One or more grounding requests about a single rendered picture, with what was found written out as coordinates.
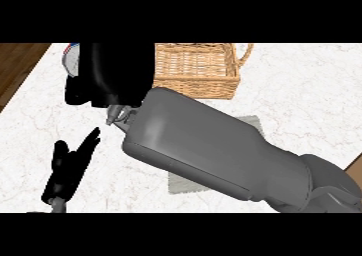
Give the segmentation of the white can with coloured rim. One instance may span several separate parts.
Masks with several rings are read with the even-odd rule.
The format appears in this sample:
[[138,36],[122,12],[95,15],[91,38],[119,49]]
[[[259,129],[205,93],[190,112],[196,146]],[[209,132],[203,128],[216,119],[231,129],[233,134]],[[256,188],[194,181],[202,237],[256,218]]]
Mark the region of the white can with coloured rim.
[[70,77],[78,76],[79,44],[70,43],[63,51],[61,65]]

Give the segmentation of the grey placemat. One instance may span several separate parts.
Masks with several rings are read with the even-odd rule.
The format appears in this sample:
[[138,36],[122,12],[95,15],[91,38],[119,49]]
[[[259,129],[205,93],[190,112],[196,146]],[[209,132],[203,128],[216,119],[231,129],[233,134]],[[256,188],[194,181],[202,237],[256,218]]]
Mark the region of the grey placemat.
[[[255,127],[259,134],[264,134],[261,121],[255,115],[242,116],[239,120]],[[181,193],[196,193],[202,191],[208,191],[209,188],[190,181],[188,179],[180,177],[178,175],[169,173],[168,174],[168,193],[169,194],[181,194]]]

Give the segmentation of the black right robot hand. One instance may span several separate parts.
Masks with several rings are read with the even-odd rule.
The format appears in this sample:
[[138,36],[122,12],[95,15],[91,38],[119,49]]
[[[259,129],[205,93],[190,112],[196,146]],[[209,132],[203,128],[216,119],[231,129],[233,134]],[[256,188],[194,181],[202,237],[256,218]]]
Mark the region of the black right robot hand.
[[78,76],[66,77],[64,103],[138,107],[151,88],[154,43],[79,43]]

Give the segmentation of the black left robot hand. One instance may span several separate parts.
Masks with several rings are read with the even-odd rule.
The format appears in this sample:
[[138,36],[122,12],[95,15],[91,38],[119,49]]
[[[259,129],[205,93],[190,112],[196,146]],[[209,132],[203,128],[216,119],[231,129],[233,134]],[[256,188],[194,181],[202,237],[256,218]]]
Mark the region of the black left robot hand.
[[98,135],[100,129],[94,128],[75,151],[69,150],[63,140],[54,143],[51,175],[41,195],[45,204],[50,204],[54,198],[64,201],[72,199],[100,142]]

